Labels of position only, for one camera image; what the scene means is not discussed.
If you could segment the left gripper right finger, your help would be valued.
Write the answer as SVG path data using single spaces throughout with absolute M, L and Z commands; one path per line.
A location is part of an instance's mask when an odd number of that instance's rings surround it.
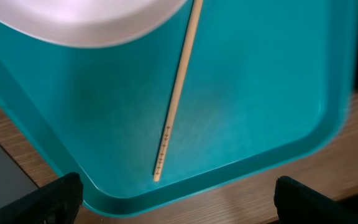
M 358 194 L 333 200 L 289 176 L 277 179 L 273 201 L 279 223 L 358 223 Z

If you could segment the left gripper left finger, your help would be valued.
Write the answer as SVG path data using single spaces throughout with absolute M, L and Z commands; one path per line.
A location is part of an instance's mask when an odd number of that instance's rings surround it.
M 82 202 L 83 183 L 71 172 L 0 208 L 0 224 L 73 224 Z

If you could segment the large white plate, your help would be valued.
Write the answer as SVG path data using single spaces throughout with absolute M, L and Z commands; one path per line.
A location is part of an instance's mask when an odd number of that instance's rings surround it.
M 78 48 L 121 45 L 169 20 L 186 0 L 0 0 L 0 23 Z

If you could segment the wooden chopstick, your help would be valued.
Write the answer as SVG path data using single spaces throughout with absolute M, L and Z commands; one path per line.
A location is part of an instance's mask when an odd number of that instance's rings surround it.
M 153 181 L 158 182 L 162 176 L 163 165 L 167 155 L 167 149 L 172 135 L 172 129 L 175 121 L 175 116 L 178 109 L 178 104 L 181 97 L 181 92 L 185 82 L 186 72 L 188 69 L 191 51 L 195 41 L 196 31 L 203 7 L 203 0 L 194 0 L 191 8 L 190 18 L 186 28 L 183 48 L 180 55 L 177 74 L 173 85 L 173 91 L 170 99 L 170 104 L 163 128 L 162 138 L 158 149 L 157 161 L 154 168 Z

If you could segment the teal plastic tray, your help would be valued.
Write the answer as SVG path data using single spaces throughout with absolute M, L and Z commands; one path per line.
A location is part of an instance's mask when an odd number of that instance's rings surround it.
M 115 47 L 0 23 L 0 107 L 90 210 L 128 217 L 308 156 L 348 112 L 358 1 L 205 1 L 160 181 L 153 171 L 192 4 Z

